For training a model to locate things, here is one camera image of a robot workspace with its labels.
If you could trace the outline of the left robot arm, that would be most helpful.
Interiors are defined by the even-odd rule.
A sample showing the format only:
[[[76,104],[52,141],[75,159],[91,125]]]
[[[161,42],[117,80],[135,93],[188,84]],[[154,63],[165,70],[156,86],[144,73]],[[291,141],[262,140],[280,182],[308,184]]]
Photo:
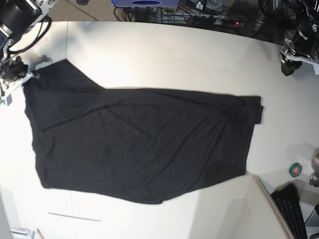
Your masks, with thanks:
[[[285,0],[285,5],[295,18],[295,33],[285,39],[281,49],[281,70],[292,75],[303,63],[313,66],[319,74],[319,2],[317,0]]]

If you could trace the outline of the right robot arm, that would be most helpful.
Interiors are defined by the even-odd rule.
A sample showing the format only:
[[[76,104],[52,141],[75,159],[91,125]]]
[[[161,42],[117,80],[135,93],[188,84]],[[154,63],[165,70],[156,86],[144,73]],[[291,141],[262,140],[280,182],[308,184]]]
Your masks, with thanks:
[[[52,19],[48,13],[55,0],[2,0],[0,2],[0,103],[9,106],[12,93],[33,77],[19,54],[32,48],[50,29]],[[33,27],[47,22],[45,30],[39,29],[35,39],[25,48],[11,50],[22,36]]]

